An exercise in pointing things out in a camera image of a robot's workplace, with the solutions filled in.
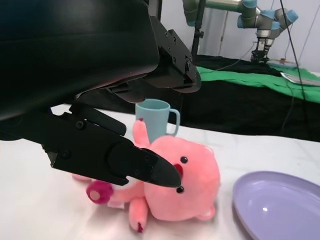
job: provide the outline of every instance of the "light blue mug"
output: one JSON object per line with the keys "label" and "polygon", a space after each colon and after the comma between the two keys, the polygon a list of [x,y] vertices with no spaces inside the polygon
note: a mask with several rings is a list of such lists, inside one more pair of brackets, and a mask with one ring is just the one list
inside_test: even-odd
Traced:
{"label": "light blue mug", "polygon": [[[170,112],[176,114],[174,133],[167,133]],[[143,119],[146,125],[149,142],[152,143],[154,140],[164,135],[177,135],[180,125],[180,112],[176,109],[171,109],[170,104],[165,101],[146,99],[144,102],[135,105],[135,119]]]}

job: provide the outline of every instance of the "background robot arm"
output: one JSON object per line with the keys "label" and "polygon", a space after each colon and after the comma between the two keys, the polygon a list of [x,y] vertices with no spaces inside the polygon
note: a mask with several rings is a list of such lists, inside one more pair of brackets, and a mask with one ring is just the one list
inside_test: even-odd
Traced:
{"label": "background robot arm", "polygon": [[[189,26],[194,26],[198,8],[201,0],[183,0],[184,15]],[[257,0],[207,0],[205,7],[209,9],[219,9],[237,12],[237,26],[241,29],[257,29],[257,46],[252,51],[251,61],[254,63],[266,63],[268,52],[275,38],[277,38],[286,28],[285,18],[288,26],[293,24],[298,15],[295,11],[285,9],[261,10]]]}

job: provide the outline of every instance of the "black cloth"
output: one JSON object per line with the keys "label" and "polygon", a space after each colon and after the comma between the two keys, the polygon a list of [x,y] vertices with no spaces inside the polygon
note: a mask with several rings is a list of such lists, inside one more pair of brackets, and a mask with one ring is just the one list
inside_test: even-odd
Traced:
{"label": "black cloth", "polygon": [[218,70],[226,67],[221,71],[236,72],[236,73],[242,73],[242,74],[266,74],[266,75],[281,77],[280,71],[270,67],[268,64],[264,64],[264,63],[256,64],[256,63],[251,63],[250,61],[226,58],[222,56],[197,55],[193,59],[193,64],[195,64],[196,66],[206,68],[206,69],[211,69],[211,70]]}
{"label": "black cloth", "polygon": [[[292,112],[282,129],[291,107],[292,97],[267,87],[239,85],[223,80],[204,81],[198,92],[181,94],[170,89],[153,88],[148,98],[162,99],[181,113],[181,125],[191,128],[240,135],[271,135],[320,142],[320,104],[306,102],[312,138],[307,133],[302,100],[295,98]],[[135,105],[106,90],[98,89],[79,98],[96,108],[135,113]],[[170,114],[170,123],[175,115]]]}

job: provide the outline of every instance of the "plush toy arm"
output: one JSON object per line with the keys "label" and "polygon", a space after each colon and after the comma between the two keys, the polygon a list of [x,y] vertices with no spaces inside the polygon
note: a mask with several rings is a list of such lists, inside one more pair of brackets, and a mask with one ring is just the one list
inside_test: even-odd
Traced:
{"label": "plush toy arm", "polygon": [[139,119],[135,121],[133,124],[133,139],[134,144],[138,148],[146,148],[150,145],[148,133],[147,133],[147,126],[143,122],[143,119]]}
{"label": "plush toy arm", "polygon": [[138,233],[142,233],[147,224],[148,205],[144,197],[135,198],[130,202],[129,222]]}
{"label": "plush toy arm", "polygon": [[207,221],[212,219],[216,214],[215,206],[211,206],[208,211],[204,212],[203,214],[197,216],[197,219],[200,219],[202,221]]}

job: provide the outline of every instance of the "white wall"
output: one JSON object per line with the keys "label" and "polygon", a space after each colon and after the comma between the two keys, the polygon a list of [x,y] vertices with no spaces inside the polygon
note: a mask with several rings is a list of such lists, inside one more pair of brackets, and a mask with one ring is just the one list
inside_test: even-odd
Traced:
{"label": "white wall", "polygon": [[[259,0],[258,6],[261,9],[270,9],[273,0]],[[291,31],[293,45],[299,58],[304,41],[307,37],[309,27],[313,21],[320,0],[282,0],[287,9],[293,9],[299,15],[299,19],[294,23]],[[281,7],[280,1],[275,0],[273,9]],[[202,30],[205,32],[204,38],[200,41],[199,54],[211,56],[218,55],[220,38],[225,20],[225,11],[206,10],[204,13]],[[255,29],[239,29],[237,19],[239,13],[229,12],[226,21],[226,28],[221,48],[221,56],[238,59],[242,57],[257,40]],[[189,27],[185,20],[182,0],[163,0],[161,22],[167,29],[174,29],[186,46],[192,45],[194,28]],[[270,49],[269,58],[279,59],[285,57],[288,45],[288,32],[284,31],[275,41]],[[314,23],[307,45],[304,49],[300,66],[307,68],[311,72],[320,72],[320,13]],[[249,60],[251,52],[243,59]],[[287,51],[286,58],[294,62],[291,49]]]}

